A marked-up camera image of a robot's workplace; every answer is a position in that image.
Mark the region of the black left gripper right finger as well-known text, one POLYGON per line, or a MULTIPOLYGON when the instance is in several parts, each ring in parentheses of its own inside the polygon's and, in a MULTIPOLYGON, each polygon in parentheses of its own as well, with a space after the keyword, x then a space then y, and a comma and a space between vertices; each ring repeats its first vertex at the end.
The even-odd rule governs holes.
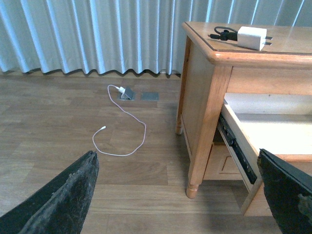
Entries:
POLYGON ((257 165, 264 195, 283 234, 312 232, 312 177, 261 149, 257 165))

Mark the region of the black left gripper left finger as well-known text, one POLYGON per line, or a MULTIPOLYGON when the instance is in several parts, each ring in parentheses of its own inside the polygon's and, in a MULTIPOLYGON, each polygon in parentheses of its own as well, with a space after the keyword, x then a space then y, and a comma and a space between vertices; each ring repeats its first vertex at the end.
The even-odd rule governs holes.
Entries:
POLYGON ((77 161, 0 218, 2 234, 79 234, 99 172, 96 152, 77 161))

